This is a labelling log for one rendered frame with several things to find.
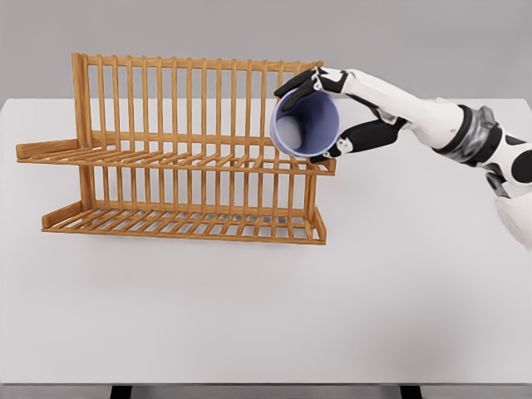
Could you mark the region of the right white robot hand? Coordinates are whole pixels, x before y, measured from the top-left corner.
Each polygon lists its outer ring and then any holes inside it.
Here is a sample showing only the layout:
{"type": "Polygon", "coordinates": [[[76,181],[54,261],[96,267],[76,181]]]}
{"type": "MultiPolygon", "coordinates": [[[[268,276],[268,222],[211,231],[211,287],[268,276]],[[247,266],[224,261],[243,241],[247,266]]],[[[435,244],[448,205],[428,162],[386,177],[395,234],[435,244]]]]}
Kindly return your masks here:
{"type": "Polygon", "coordinates": [[[417,97],[362,71],[324,66],[297,74],[277,88],[274,95],[278,98],[290,95],[282,105],[283,111],[289,111],[317,91],[348,96],[367,106],[376,119],[347,128],[327,151],[309,159],[313,164],[394,143],[399,131],[411,121],[418,101],[417,97]]]}

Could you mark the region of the wooden two-tier dish rack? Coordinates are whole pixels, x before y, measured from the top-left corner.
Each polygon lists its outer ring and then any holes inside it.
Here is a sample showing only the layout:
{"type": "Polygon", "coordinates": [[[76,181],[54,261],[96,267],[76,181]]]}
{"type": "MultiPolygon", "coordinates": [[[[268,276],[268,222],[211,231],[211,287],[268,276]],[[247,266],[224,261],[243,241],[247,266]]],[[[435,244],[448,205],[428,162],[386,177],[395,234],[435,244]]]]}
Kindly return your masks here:
{"type": "Polygon", "coordinates": [[[312,165],[269,136],[274,89],[312,62],[71,56],[76,135],[17,146],[74,165],[80,198],[46,232],[324,244],[312,165]]]}

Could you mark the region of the lavender blue cup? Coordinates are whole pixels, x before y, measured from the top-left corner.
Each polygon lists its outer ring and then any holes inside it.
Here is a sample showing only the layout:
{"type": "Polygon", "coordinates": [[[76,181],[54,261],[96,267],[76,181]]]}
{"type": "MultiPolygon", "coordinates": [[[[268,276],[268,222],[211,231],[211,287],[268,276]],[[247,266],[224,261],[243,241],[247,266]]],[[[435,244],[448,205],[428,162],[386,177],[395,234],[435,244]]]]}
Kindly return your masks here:
{"type": "Polygon", "coordinates": [[[326,92],[306,96],[289,111],[282,107],[296,90],[275,106],[270,121],[270,138],[284,154],[308,158],[326,152],[341,134],[335,101],[326,92]]]}

